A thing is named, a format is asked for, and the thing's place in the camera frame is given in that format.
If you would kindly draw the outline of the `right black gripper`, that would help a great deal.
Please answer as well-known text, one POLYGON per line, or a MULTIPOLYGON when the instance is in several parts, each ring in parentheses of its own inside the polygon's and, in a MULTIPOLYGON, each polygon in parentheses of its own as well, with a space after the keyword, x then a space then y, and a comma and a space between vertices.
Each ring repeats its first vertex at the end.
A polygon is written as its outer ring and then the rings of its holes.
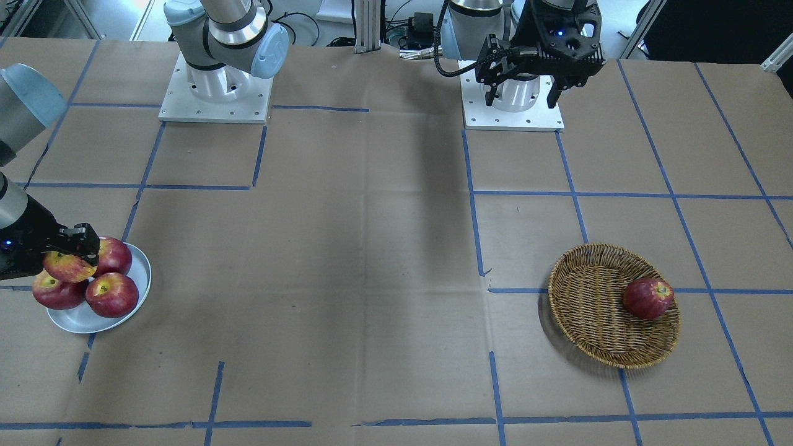
POLYGON ((99 265, 101 237, 88 223, 67 227, 33 198, 2 199, 1 279, 36 276, 54 251, 99 265))

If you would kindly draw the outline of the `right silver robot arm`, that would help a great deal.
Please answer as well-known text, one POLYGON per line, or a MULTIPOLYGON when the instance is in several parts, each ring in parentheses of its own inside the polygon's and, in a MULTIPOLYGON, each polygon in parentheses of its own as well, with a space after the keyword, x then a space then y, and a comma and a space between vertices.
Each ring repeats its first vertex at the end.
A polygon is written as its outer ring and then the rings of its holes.
MULTIPOLYGON (((164 15, 180 48, 162 121, 264 123, 275 74, 286 60, 290 37, 258 1, 167 1, 164 15)), ((68 106, 58 89, 34 68, 2 69, 2 164, 68 106)), ((88 224, 57 223, 45 207, 2 176, 2 279, 36 276, 45 253, 76 255, 97 264, 99 237, 88 224)))

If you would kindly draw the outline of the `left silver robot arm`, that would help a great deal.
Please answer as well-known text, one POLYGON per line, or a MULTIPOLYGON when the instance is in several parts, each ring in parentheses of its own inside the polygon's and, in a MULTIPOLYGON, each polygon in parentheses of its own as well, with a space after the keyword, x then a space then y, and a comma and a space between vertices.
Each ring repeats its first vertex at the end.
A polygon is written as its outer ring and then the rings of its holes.
POLYGON ((484 104, 504 112, 532 108, 549 76, 553 108, 605 65, 601 25, 595 1, 527 1, 516 20, 504 1, 445 1, 432 57, 441 76, 473 72, 484 104))

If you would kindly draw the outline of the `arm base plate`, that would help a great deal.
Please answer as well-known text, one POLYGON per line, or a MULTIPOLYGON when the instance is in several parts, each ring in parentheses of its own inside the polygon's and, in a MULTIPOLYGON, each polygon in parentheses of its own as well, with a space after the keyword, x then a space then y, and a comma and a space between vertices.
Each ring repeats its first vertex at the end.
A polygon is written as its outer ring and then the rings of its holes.
POLYGON ((508 79, 499 85, 492 105, 486 104, 488 87, 476 81, 474 71, 460 76, 465 129, 487 131, 561 132, 559 105, 550 108, 547 98, 553 78, 542 74, 528 81, 508 79))
POLYGON ((158 117, 179 123, 265 125, 273 82, 229 66, 198 70, 179 54, 158 117))

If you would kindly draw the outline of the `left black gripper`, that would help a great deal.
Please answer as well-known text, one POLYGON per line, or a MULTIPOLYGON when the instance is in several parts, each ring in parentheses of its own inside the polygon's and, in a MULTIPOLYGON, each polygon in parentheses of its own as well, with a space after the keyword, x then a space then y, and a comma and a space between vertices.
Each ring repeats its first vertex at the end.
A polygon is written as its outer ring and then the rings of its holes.
POLYGON ((526 72, 550 74, 546 98, 557 107, 573 87, 572 76, 594 76, 605 63, 602 15, 595 1, 527 1, 512 39, 485 37, 476 81, 488 107, 526 107, 526 72))

